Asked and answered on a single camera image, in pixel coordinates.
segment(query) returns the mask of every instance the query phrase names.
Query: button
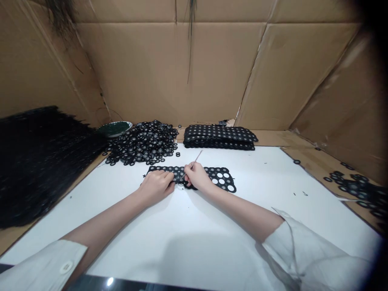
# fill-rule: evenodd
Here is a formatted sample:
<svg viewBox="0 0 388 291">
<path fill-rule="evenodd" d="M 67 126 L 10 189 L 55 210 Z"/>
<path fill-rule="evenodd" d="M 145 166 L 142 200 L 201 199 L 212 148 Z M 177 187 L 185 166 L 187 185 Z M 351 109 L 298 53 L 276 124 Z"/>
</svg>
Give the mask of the button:
<svg viewBox="0 0 388 291">
<path fill-rule="evenodd" d="M 59 270 L 59 273 L 66 274 L 72 268 L 73 268 L 73 261 L 68 261 L 68 262 L 64 263 L 64 265 L 61 267 L 61 269 Z"/>
</svg>

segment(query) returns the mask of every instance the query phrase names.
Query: black strip with holes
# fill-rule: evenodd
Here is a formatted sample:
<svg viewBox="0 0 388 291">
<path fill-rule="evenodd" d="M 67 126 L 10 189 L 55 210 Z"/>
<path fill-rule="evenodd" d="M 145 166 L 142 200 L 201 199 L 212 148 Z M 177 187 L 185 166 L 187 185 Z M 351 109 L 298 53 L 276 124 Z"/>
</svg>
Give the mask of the black strip with holes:
<svg viewBox="0 0 388 291">
<path fill-rule="evenodd" d="M 210 180 L 212 182 L 220 187 L 221 189 L 224 189 L 225 191 L 228 191 L 230 193 L 236 192 L 236 186 L 234 185 L 234 180 L 232 175 L 229 173 L 229 170 L 227 168 L 223 167 L 204 167 L 206 173 L 209 175 Z M 187 181 L 182 178 L 184 176 L 184 167 L 179 166 L 150 166 L 148 169 L 148 172 L 153 172 L 157 170 L 162 171 L 168 171 L 174 173 L 174 182 L 184 185 L 187 189 L 194 189 L 193 185 L 187 186 Z"/>
</svg>

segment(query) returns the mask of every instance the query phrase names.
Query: pile of black washers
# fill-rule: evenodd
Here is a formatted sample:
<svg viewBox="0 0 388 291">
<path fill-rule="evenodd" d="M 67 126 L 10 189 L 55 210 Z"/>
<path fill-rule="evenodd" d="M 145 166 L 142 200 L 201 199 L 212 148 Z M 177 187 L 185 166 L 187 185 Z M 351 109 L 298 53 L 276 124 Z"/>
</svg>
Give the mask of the pile of black washers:
<svg viewBox="0 0 388 291">
<path fill-rule="evenodd" d="M 348 169 L 353 169 L 345 163 L 341 163 Z M 327 182 L 335 182 L 341 191 L 347 192 L 359 199 L 356 203 L 364 208 L 370 209 L 370 213 L 378 218 L 384 218 L 387 214 L 388 189 L 373 185 L 369 179 L 360 174 L 351 174 L 353 180 L 344 179 L 344 174 L 340 171 L 330 173 L 330 177 L 324 177 Z"/>
<path fill-rule="evenodd" d="M 121 161 L 125 166 L 133 166 L 135 162 L 145 162 L 147 165 L 164 162 L 165 157 L 173 156 L 178 149 L 178 144 L 174 143 L 177 135 L 178 130 L 172 125 L 158 120 L 138 123 L 123 135 L 109 141 L 103 155 L 111 153 L 105 163 L 114 166 Z"/>
</svg>

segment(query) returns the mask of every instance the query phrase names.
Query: cardboard wall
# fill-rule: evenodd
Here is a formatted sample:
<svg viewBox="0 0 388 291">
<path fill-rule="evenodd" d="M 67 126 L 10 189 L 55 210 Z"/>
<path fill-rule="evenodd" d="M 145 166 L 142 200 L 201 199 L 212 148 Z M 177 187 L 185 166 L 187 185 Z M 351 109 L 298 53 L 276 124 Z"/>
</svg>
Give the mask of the cardboard wall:
<svg viewBox="0 0 388 291">
<path fill-rule="evenodd" d="M 360 21 L 343 1 L 197 0 L 190 40 L 187 0 L 75 3 L 108 107 L 175 126 L 235 118 L 244 97 L 236 125 L 288 129 Z"/>
<path fill-rule="evenodd" d="M 78 40 L 65 46 L 37 3 L 0 4 L 0 117 L 57 105 L 92 126 L 106 122 L 96 76 Z"/>
<path fill-rule="evenodd" d="M 360 32 L 291 128 L 386 185 L 386 90 L 377 58 L 372 36 Z"/>
</svg>

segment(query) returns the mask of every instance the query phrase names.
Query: green bowl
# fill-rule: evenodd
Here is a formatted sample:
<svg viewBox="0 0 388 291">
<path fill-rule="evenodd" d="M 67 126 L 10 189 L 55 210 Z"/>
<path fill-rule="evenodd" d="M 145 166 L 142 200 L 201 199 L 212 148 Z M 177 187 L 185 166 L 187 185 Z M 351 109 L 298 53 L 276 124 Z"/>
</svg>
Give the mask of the green bowl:
<svg viewBox="0 0 388 291">
<path fill-rule="evenodd" d="M 108 138 L 118 137 L 132 127 L 129 121 L 116 121 L 104 124 L 98 128 L 98 131 Z"/>
</svg>

